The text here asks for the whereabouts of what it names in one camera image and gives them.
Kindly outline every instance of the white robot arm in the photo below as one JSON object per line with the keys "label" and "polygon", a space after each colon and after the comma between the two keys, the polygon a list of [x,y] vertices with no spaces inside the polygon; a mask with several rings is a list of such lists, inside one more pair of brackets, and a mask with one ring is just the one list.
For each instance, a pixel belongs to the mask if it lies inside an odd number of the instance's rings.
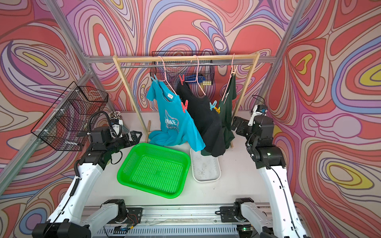
{"label": "white robot arm", "polygon": [[272,220],[269,220],[250,198],[235,202],[235,214],[247,219],[262,237],[307,238],[295,209],[287,181],[282,151],[272,144],[274,123],[266,116],[264,105],[255,105],[250,120],[234,117],[232,130],[245,136],[247,151],[266,184]]}
{"label": "white robot arm", "polygon": [[122,120],[111,121],[108,116],[107,120],[109,126],[97,127],[89,133],[79,133],[79,136],[90,135],[91,144],[83,156],[74,163],[75,177],[67,193],[46,223],[36,225],[32,232],[33,238],[90,238],[111,220],[117,223],[125,222],[127,210],[123,199],[105,201],[98,211],[81,221],[90,192],[108,161],[111,160],[111,155],[123,148],[138,144],[142,136],[141,132],[130,131],[132,138],[130,141],[128,134],[121,135]]}

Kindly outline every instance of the green plastic basket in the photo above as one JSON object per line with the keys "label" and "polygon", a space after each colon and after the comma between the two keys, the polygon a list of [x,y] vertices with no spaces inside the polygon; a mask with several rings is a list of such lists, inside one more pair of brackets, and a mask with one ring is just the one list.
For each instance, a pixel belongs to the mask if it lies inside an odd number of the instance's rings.
{"label": "green plastic basket", "polygon": [[140,143],[134,146],[117,175],[119,183],[165,198],[179,196],[191,159],[181,151]]}

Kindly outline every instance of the white plastic tray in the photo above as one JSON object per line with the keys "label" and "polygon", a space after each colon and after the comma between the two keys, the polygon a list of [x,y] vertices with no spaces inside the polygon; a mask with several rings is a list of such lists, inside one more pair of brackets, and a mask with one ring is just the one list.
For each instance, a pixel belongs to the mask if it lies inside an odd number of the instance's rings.
{"label": "white plastic tray", "polygon": [[221,177],[218,157],[203,156],[201,151],[190,149],[193,178],[200,183],[214,182]]}

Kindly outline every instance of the wooden clothes rack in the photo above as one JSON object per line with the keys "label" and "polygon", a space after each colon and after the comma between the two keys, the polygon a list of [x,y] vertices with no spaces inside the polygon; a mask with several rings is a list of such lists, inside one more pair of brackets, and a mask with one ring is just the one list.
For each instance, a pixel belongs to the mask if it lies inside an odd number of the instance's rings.
{"label": "wooden clothes rack", "polygon": [[[195,56],[162,56],[162,58],[164,61],[194,61],[194,60],[197,60]],[[199,60],[232,60],[233,55],[210,55],[210,56],[205,55],[205,56],[198,56],[198,58],[199,58]],[[238,99],[237,103],[235,104],[232,119],[236,116],[238,109],[241,106],[243,97],[245,96],[247,87],[249,86],[251,75],[253,74],[255,67],[258,63],[259,52],[255,52],[254,54],[236,54],[236,55],[234,55],[234,59],[235,60],[249,59],[249,60],[251,60],[251,66],[250,66],[249,72],[246,76],[246,80],[243,84],[243,88],[242,88],[241,94],[239,96],[239,99]],[[162,60],[160,57],[157,57],[157,56],[156,57],[149,57],[149,56],[120,57],[120,58],[118,56],[114,56],[113,61],[117,67],[117,70],[118,70],[119,75],[123,81],[123,84],[126,87],[127,94],[130,97],[130,101],[132,102],[133,108],[136,111],[138,118],[139,118],[139,121],[143,126],[143,130],[147,136],[146,141],[148,141],[148,135],[150,133],[149,130],[150,130],[151,121],[148,122],[148,128],[147,128],[144,121],[143,121],[142,115],[141,115],[140,111],[138,110],[138,105],[137,105],[136,100],[132,94],[131,87],[127,81],[126,75],[125,75],[124,71],[122,71],[122,68],[125,66],[121,66],[120,64],[121,63],[150,63],[153,61],[158,61],[158,62],[160,61],[161,62]]]}

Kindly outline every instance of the psychedelic patterned wall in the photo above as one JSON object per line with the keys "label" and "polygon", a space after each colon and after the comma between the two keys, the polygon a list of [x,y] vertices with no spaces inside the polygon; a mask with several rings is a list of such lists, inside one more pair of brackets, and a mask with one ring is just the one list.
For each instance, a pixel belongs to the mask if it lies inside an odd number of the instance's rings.
{"label": "psychedelic patterned wall", "polygon": [[[84,70],[40,0],[0,1],[0,171]],[[30,237],[68,188],[78,153],[39,146],[0,196],[0,237]]]}
{"label": "psychedelic patterned wall", "polygon": [[63,90],[83,74],[39,0],[0,1],[0,172]]}
{"label": "psychedelic patterned wall", "polygon": [[[61,9],[89,56],[142,56],[152,51],[202,51],[216,54],[274,56],[296,6],[284,0],[84,0],[62,1]],[[117,110],[131,111],[130,102],[113,63],[93,68]],[[269,64],[260,64],[251,78],[241,109],[249,109],[251,95],[259,90]],[[248,65],[237,74],[241,91]],[[209,98],[219,100],[230,67],[216,67],[213,86],[205,86]],[[127,79],[142,111],[157,110],[147,101],[149,69],[126,70]]]}
{"label": "psychedelic patterned wall", "polygon": [[313,0],[267,101],[311,237],[381,237],[381,2]]}

